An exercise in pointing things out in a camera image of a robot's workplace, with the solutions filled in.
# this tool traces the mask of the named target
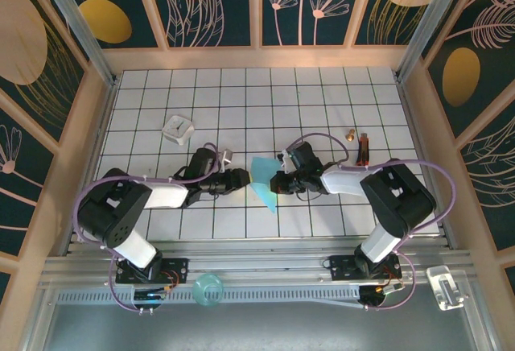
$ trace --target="blue transparent object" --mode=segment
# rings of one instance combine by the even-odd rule
[[[280,170],[282,168],[278,160],[258,156],[252,159],[252,165],[250,166],[250,175],[252,176],[250,187],[272,213],[275,213],[277,209],[277,194],[270,191],[270,180]]]
[[[193,284],[193,299],[204,307],[217,305],[224,296],[224,284],[217,275],[206,273]]]

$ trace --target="dark teal wallpaper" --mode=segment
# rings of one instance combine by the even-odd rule
[[[0,1],[0,89],[59,141],[84,70],[36,0]]]
[[[505,269],[508,276],[509,285],[512,287],[513,294],[515,295],[515,266],[510,266]]]
[[[356,45],[407,45],[431,0],[369,0]]]
[[[515,79],[515,0],[470,0],[429,66],[458,137]]]
[[[250,45],[249,0],[155,0],[170,47]]]
[[[515,101],[462,150],[498,250],[515,245]]]
[[[341,45],[355,2],[262,0],[263,45]]]
[[[440,23],[439,25],[436,27],[435,29],[435,32],[433,33],[433,35],[431,36],[431,38],[429,39],[429,41],[427,42],[427,45],[426,47],[424,48],[424,50],[422,51],[422,57],[423,58],[426,58],[427,56],[427,53],[430,51],[431,47],[433,46],[433,44],[435,43],[437,37],[439,36],[440,34],[440,31],[442,30],[442,27],[443,25],[447,22],[447,20],[449,19],[449,16],[452,14],[455,6],[456,6],[456,3],[458,3],[459,0],[452,0],[451,1],[451,4],[449,5],[449,7],[447,8],[447,12],[443,15],[442,19],[440,20]]]
[[[0,251],[17,256],[53,154],[0,110]]]
[[[0,272],[0,305],[2,305],[3,296],[7,290],[7,284],[9,283],[10,275],[4,272]]]
[[[75,0],[102,48],[157,47],[142,0]]]

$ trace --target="black bracket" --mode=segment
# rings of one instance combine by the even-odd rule
[[[378,271],[371,275],[366,275],[356,264],[356,255],[335,255],[326,260],[327,269],[331,271],[332,281],[349,281],[349,280],[384,280],[389,279],[390,274],[396,279],[402,278],[401,265],[397,256],[390,255],[379,266]]]
[[[170,277],[176,280],[175,274],[179,276],[179,284],[186,283],[187,266],[189,260],[187,258],[163,258],[159,274],[152,280],[152,284],[170,284]],[[148,280],[140,279],[136,276],[134,269],[124,260],[118,263],[116,273],[116,284],[146,284]]]

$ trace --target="grid tile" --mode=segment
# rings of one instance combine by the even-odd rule
[[[318,68],[295,68],[297,85],[320,85]]]
[[[228,148],[232,152],[245,152],[245,129],[219,130],[218,148],[220,150]]]
[[[270,87],[247,87],[246,105],[254,107],[256,105],[272,105],[272,94]]]
[[[370,84],[369,70],[366,67],[345,67],[347,84]]]
[[[344,236],[340,206],[311,206],[314,236]]]
[[[372,85],[349,85],[348,95],[352,104],[376,104]]]
[[[169,88],[171,71],[148,71],[145,88]]]
[[[171,88],[168,93],[167,108],[193,107],[194,94],[193,88]]]
[[[323,98],[326,105],[351,104],[347,85],[324,85]]]
[[[124,71],[120,88],[145,88],[147,71]]]
[[[373,91],[376,94],[378,104],[400,104],[401,98],[395,85],[374,85]]]
[[[132,155],[129,161],[129,173],[132,176],[155,178],[159,155]]]
[[[378,105],[381,120],[385,126],[407,126],[408,121],[400,104]]]
[[[142,109],[139,112],[136,130],[162,130],[166,112],[164,108]]]
[[[222,69],[222,87],[244,87],[245,86],[245,69],[232,68]]]
[[[300,127],[299,107],[274,107],[275,127]]]
[[[196,88],[194,107],[217,107],[220,104],[220,88]]]
[[[278,215],[268,208],[247,208],[247,238],[278,237]]]
[[[219,87],[220,69],[199,69],[196,72],[196,87]]]
[[[393,72],[389,67],[369,67],[372,84],[395,84]]]
[[[245,128],[245,108],[220,108],[219,128]]]
[[[185,146],[161,135],[172,115],[193,121]],[[346,134],[356,129],[349,142]],[[274,158],[295,139],[330,133],[348,148],[352,166],[357,140],[366,132],[370,164],[390,157],[415,159],[406,116],[388,68],[234,68],[127,71],[122,78],[97,176],[118,167],[132,175],[174,175],[206,142],[234,152],[228,168],[251,170],[254,157]],[[307,141],[322,163],[345,157],[328,138]],[[419,165],[411,170],[424,183]],[[329,237],[367,235],[375,218],[365,197],[304,193],[278,196],[272,213],[251,187],[186,210],[145,211],[137,224],[151,241],[212,238]],[[438,234],[438,226],[424,230]]]
[[[246,72],[246,84],[248,87],[271,85],[270,70],[268,68],[251,68],[247,69]]]
[[[212,238],[213,209],[185,209],[180,238],[196,240]]]
[[[298,87],[300,105],[323,105],[322,87],[320,85],[307,85]]]
[[[113,112],[110,131],[136,130],[138,124],[139,109],[116,109]]]
[[[132,154],[156,154],[161,147],[161,131],[137,131]]]
[[[245,87],[220,88],[220,107],[244,107]]]
[[[321,68],[320,77],[323,85],[339,85],[346,84],[344,69],[338,68]]]
[[[114,109],[138,109],[142,104],[143,89],[120,89]]]
[[[142,108],[166,108],[168,103],[168,88],[145,89]]]
[[[365,236],[376,227],[372,207],[368,204],[346,204],[341,207],[345,233],[348,236]]]
[[[272,124],[272,107],[247,107],[247,128],[267,128]]]
[[[179,239],[182,210],[154,209],[150,214],[147,240],[151,242]]]
[[[245,209],[216,209],[213,238],[245,238]]]
[[[274,105],[298,105],[297,87],[272,87],[272,101]]]
[[[309,208],[279,208],[279,233],[281,237],[311,237]]]
[[[295,85],[294,68],[272,68],[272,85]]]
[[[171,87],[189,88],[195,87],[196,70],[195,69],[176,69],[171,74]]]

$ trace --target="leaf pattern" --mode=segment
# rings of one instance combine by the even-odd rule
[[[167,0],[167,38],[172,47],[218,46],[224,34],[222,0]]]

